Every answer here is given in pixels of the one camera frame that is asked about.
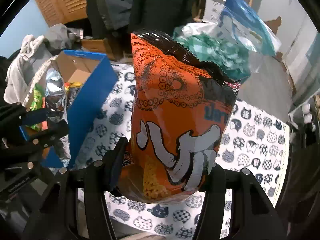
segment plastic packaging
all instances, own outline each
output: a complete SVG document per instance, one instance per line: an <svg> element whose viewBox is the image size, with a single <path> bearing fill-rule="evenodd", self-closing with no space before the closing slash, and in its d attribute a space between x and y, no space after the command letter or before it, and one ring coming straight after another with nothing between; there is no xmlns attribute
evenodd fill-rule
<svg viewBox="0 0 320 240"><path fill-rule="evenodd" d="M243 0L226 0L218 23L189 23L173 38L200 61L219 65L233 80L258 72L262 55L274 56L281 42Z"/></svg>
<svg viewBox="0 0 320 240"><path fill-rule="evenodd" d="M31 102L31 105L30 105L31 111L42 108L43 96L44 96L43 88L38 83L36 83L33 88L33 101ZM36 131L41 131L42 123L33 124L30 126L30 128Z"/></svg>
<svg viewBox="0 0 320 240"><path fill-rule="evenodd" d="M136 88L119 190L143 203L178 203L210 173L240 82L169 36L132 34Z"/></svg>
<svg viewBox="0 0 320 240"><path fill-rule="evenodd" d="M48 109L47 124L50 128L62 119L67 121L67 95L63 78L57 70L50 68L47 71L46 84L45 106ZM63 165L68 166L71 158L69 136L57 139L53 147Z"/></svg>

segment green snack bag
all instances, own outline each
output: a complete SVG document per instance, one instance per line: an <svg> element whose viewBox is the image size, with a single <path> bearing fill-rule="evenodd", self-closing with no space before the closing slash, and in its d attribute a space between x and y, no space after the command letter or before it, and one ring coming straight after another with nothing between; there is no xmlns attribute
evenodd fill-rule
<svg viewBox="0 0 320 240"><path fill-rule="evenodd" d="M35 84L35 87L33 88L33 101L31 103L30 109L31 111L37 110L42 108L44 97L43 89L42 87L37 83ZM40 124L33 124L30 126L33 130L40 131Z"/></svg>

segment cardboard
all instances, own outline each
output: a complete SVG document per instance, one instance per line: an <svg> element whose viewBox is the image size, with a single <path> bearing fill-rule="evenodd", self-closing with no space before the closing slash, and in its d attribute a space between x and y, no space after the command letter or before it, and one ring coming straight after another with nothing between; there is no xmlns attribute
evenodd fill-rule
<svg viewBox="0 0 320 240"><path fill-rule="evenodd" d="M82 88L68 108L69 141L71 160L69 167L75 163L76 156L82 146L93 120L100 111L118 77L106 54L64 50L46 64L49 68L59 70L64 82L81 82ZM46 72L41 77L45 80ZM50 147L47 158L41 163L44 167L61 168L62 162Z"/></svg>

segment blue wall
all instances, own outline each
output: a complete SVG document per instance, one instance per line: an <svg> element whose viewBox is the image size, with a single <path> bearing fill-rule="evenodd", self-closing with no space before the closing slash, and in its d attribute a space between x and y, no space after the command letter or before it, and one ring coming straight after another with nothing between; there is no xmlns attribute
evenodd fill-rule
<svg viewBox="0 0 320 240"><path fill-rule="evenodd" d="M44 35L48 30L35 0L30 0L16 15L0 37L0 56L10 57L21 48L23 38L32 34L35 37Z"/></svg>

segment orange snack bag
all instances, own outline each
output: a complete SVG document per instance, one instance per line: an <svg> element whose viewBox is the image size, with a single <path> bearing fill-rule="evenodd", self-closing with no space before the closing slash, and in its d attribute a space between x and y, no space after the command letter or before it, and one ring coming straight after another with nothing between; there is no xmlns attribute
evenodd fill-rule
<svg viewBox="0 0 320 240"><path fill-rule="evenodd" d="M163 34L135 32L131 39L132 161L122 168L118 187L139 202L181 202L212 169L240 83Z"/></svg>

